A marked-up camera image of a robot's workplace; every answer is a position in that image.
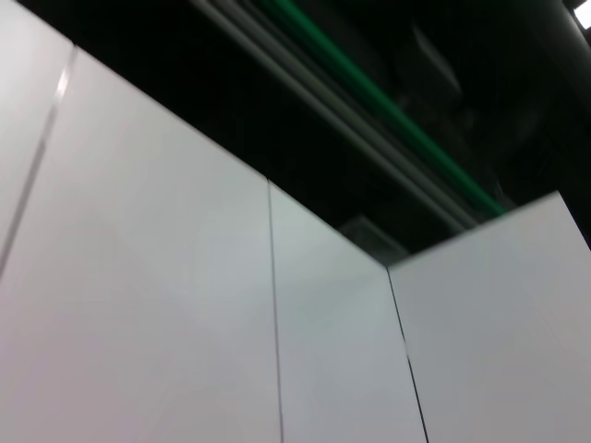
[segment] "green stripe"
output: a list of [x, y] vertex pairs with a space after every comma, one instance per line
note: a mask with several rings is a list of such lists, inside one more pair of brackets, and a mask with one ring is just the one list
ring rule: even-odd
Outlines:
[[387, 118], [400, 136], [454, 184], [464, 196], [489, 216], [505, 208], [492, 198], [438, 144], [400, 109], [293, 0], [261, 0], [270, 13], [303, 40], [378, 115]]

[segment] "light fixture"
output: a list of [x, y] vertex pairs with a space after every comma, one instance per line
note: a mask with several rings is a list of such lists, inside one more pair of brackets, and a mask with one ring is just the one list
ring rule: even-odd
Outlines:
[[591, 0], [586, 0], [582, 5], [576, 7], [574, 14], [583, 28], [586, 30], [591, 28]]

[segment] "white surface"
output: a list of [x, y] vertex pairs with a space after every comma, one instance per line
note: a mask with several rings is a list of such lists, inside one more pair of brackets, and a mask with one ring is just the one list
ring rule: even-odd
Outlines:
[[22, 6], [0, 0], [0, 250], [71, 50]]
[[424, 443], [386, 269], [271, 187], [286, 443]]
[[392, 270], [429, 439], [591, 436], [591, 253], [560, 196]]
[[80, 54], [0, 285], [0, 441], [278, 443], [268, 184]]
[[574, 9], [574, 14], [579, 22], [581, 22], [583, 28], [586, 30], [591, 28], [591, 0], [587, 0], [582, 5], [576, 7]]

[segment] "panel seam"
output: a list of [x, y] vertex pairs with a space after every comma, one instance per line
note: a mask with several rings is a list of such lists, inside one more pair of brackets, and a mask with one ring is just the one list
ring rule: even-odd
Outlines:
[[43, 158], [45, 157], [45, 152], [47, 151], [47, 143], [54, 129], [54, 125], [59, 114], [60, 105], [62, 104], [64, 96], [66, 95], [66, 90], [72, 76], [72, 69], [74, 67], [77, 54], [78, 47], [76, 45], [73, 45], [70, 55], [67, 58], [66, 65], [64, 66], [64, 69], [62, 70], [59, 81], [57, 83], [52, 106], [45, 120], [45, 124], [41, 132], [40, 141], [33, 155], [29, 171], [27, 172], [27, 178], [22, 188], [20, 198], [18, 199], [15, 214], [12, 218], [12, 221], [10, 222], [10, 226], [8, 227], [6, 241], [0, 254], [0, 281], [2, 281], [4, 277], [10, 253], [12, 252], [13, 246], [17, 239], [20, 224], [23, 220], [25, 211], [27, 209], [30, 200], [30, 195], [32, 189], [35, 186], [39, 170], [41, 169], [41, 164]]
[[423, 425], [423, 432], [425, 433], [425, 440], [428, 443], [427, 425], [425, 424], [425, 416], [423, 414], [421, 400], [418, 397], [418, 389], [416, 388], [416, 382], [415, 382], [415, 372], [413, 371], [413, 365], [410, 362], [410, 355], [408, 354], [408, 345], [406, 343], [406, 337], [404, 336], [403, 321], [400, 318], [400, 310], [398, 309], [398, 303], [396, 302], [396, 295], [394, 294], [394, 287], [392, 285], [392, 275], [390, 275], [390, 270], [388, 268], [386, 268], [386, 272], [388, 272], [388, 281], [390, 282], [390, 289], [392, 290], [392, 298], [394, 300], [394, 306], [396, 307], [396, 316], [398, 316], [398, 324], [400, 325], [400, 332], [403, 335], [404, 351], [406, 352], [406, 361], [408, 362], [408, 369], [410, 370], [410, 377], [413, 380], [413, 388], [415, 389], [415, 397], [416, 397], [416, 404], [418, 405], [418, 413], [421, 416], [421, 424]]
[[269, 202], [269, 232], [271, 235], [271, 285], [273, 292], [273, 320], [275, 327], [275, 359], [277, 367], [277, 398], [279, 401], [279, 432], [280, 441], [284, 442], [284, 428], [283, 428], [283, 397], [281, 390], [281, 358], [279, 355], [279, 322], [277, 320], [277, 284], [275, 276], [275, 240], [273, 233], [273, 213], [272, 213], [272, 199], [271, 199], [271, 181], [267, 179], [268, 202]]

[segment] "white wall panel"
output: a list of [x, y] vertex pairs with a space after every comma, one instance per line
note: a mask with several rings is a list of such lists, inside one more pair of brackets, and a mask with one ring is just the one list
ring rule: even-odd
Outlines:
[[72, 44], [11, 0], [0, 0], [0, 250]]
[[591, 436], [591, 253], [560, 196], [392, 270], [433, 443]]
[[278, 443], [275, 358], [267, 182], [80, 54], [0, 284], [0, 441]]
[[425, 441], [385, 268], [271, 188], [286, 443]]

